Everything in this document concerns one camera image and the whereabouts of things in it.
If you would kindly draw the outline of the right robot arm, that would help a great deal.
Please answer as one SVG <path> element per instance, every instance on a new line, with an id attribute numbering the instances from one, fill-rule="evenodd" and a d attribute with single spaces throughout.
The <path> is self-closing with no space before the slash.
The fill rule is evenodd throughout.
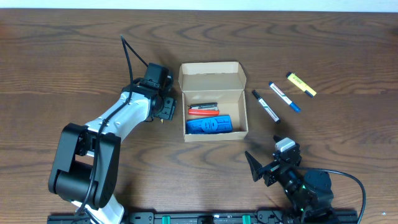
<path id="1" fill-rule="evenodd" d="M 292 208 L 283 216 L 284 223 L 339 223 L 331 206 L 334 195 L 327 172 L 308 170 L 299 172 L 302 156 L 300 145 L 290 138 L 274 136 L 274 160 L 263 166 L 249 152 L 245 152 L 253 181 L 264 180 L 266 186 L 279 183 Z"/>

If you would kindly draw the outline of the blue magnetic whiteboard duster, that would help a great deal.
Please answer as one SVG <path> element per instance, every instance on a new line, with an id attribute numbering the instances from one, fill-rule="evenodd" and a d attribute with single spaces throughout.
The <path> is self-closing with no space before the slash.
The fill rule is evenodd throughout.
<path id="1" fill-rule="evenodd" d="M 230 133 L 233 125 L 229 115 L 192 119 L 186 122 L 187 134 Z"/>

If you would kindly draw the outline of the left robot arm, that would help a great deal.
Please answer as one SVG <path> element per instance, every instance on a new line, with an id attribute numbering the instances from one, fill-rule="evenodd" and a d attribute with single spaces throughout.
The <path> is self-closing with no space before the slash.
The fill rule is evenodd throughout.
<path id="1" fill-rule="evenodd" d="M 121 143 L 144 121 L 171 120 L 176 101 L 169 96 L 172 72 L 154 63 L 122 89 L 119 100 L 84 125 L 62 130 L 48 187 L 77 207 L 73 215 L 50 215 L 48 223 L 131 223 L 114 196 Z"/>

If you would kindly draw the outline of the yellow highlighter pen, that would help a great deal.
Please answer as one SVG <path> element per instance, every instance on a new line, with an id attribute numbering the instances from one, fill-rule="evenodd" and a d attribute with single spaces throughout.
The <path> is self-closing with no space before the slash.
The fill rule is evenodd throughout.
<path id="1" fill-rule="evenodd" d="M 309 97 L 313 98 L 317 93 L 311 87 L 309 87 L 304 81 L 302 81 L 295 73 L 288 72 L 286 74 L 287 79 L 292 82 L 296 87 L 301 89 Z"/>

